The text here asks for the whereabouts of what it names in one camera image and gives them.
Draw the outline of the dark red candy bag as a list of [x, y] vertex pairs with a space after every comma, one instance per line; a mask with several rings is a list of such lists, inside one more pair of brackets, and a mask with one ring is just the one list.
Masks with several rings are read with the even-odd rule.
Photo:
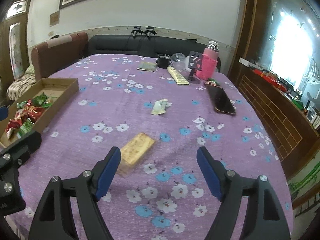
[[20, 128], [23, 124], [23, 121], [21, 119], [10, 119], [7, 127], [5, 129], [5, 133], [7, 135], [7, 138], [10, 139], [10, 137], [12, 136], [13, 132]]
[[41, 117], [45, 110], [46, 109], [43, 107], [37, 107], [32, 105], [27, 105], [24, 107], [25, 113], [33, 123], [37, 122], [37, 120]]

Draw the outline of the pink sleeved water bottle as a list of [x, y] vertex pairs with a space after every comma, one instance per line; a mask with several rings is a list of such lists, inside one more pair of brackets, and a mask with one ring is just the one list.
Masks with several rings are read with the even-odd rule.
[[201, 80], [210, 79], [217, 67], [219, 57], [219, 44], [209, 41], [202, 54], [201, 70], [196, 72], [196, 76]]

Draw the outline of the small black cup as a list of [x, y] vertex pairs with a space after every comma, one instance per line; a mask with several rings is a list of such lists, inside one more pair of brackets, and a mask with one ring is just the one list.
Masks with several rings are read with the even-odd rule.
[[158, 68], [167, 69], [170, 65], [170, 56], [167, 54], [159, 55], [158, 59], [156, 60], [156, 64]]

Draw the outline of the cream tube package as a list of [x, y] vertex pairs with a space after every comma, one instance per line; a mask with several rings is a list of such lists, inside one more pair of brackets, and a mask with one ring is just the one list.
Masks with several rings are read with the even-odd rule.
[[182, 85], [182, 86], [190, 85], [190, 82], [187, 81], [185, 77], [183, 77], [181, 73], [174, 67], [172, 66], [167, 67], [167, 71], [178, 85]]

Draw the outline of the pale green snack packet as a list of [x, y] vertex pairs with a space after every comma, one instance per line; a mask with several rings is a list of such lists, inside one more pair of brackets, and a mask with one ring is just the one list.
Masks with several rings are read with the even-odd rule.
[[166, 113], [167, 108], [171, 107], [172, 103], [170, 103], [167, 99], [158, 100], [154, 103], [153, 109], [151, 111], [151, 115], [161, 115]]

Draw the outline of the black leather sofa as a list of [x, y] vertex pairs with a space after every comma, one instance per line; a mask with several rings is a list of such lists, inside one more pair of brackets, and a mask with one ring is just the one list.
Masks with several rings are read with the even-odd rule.
[[191, 51], [203, 52], [205, 45], [196, 40], [138, 35], [95, 35], [90, 38], [85, 56], [94, 54], [126, 54], [157, 58], [159, 55], [182, 53], [188, 56]]

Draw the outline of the black clamps on sofa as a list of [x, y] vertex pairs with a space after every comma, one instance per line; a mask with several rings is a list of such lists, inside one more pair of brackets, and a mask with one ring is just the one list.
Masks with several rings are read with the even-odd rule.
[[135, 38], [138, 34], [146, 35], [147, 38], [150, 38], [151, 35], [156, 36], [157, 32], [153, 26], [148, 26], [145, 30], [143, 30], [140, 25], [135, 25], [131, 31], [131, 35]]

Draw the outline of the wooden cabinet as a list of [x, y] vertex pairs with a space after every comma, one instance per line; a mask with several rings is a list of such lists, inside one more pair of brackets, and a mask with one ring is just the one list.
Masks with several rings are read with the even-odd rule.
[[319, 1], [240, 0], [229, 79], [271, 137], [294, 206], [319, 189]]

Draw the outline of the green pea snack packet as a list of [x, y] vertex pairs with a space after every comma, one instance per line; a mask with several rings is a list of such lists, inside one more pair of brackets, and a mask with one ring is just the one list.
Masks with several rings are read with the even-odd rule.
[[27, 120], [22, 124], [22, 126], [19, 128], [17, 134], [18, 134], [20, 137], [26, 135], [27, 133], [29, 133], [29, 132], [33, 129], [34, 125], [35, 125], [35, 124], [34, 124], [30, 119], [27, 119]]

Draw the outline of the small green candy packet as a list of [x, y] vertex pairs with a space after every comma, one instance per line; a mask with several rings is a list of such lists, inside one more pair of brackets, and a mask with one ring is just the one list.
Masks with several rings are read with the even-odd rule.
[[31, 102], [33, 106], [42, 108], [48, 108], [52, 105], [52, 103], [49, 102], [48, 96], [46, 96], [44, 93], [33, 98]]

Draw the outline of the cardboard tray box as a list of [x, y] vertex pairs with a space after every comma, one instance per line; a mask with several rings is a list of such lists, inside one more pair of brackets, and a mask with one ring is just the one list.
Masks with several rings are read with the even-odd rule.
[[74, 78], [42, 78], [10, 107], [1, 121], [1, 146], [6, 148], [32, 130], [42, 133], [63, 105], [79, 91]]

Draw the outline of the black smartphone in case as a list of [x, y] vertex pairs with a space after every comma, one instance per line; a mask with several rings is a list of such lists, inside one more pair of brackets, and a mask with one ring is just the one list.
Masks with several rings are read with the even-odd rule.
[[207, 91], [216, 112], [228, 115], [236, 115], [236, 110], [224, 89], [217, 86], [208, 85]]

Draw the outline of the purple floral tablecloth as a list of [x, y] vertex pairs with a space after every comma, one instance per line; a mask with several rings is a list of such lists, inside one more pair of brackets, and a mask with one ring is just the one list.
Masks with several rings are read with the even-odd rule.
[[155, 144], [127, 174], [114, 177], [99, 209], [114, 239], [204, 239], [219, 209], [196, 161], [204, 146], [244, 177], [268, 177], [289, 226], [293, 212], [276, 149], [251, 105], [223, 74], [215, 79], [236, 115], [217, 113], [203, 84], [179, 86], [167, 70], [138, 70], [145, 58], [92, 55], [54, 74], [76, 78], [79, 91], [42, 133], [19, 172], [26, 207], [11, 216], [27, 235], [53, 176], [74, 178], [113, 146], [145, 133]]

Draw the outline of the greenish booklet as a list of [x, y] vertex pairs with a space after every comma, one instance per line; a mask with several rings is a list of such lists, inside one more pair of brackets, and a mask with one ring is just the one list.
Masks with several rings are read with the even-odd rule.
[[145, 72], [155, 72], [157, 69], [157, 64], [152, 62], [141, 62], [140, 65], [137, 67], [139, 71]]

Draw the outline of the patterned blanket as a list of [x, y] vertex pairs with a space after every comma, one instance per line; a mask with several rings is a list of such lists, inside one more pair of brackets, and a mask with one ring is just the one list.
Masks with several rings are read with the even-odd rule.
[[35, 83], [36, 80], [34, 74], [24, 74], [8, 87], [7, 98], [9, 100], [16, 101]]

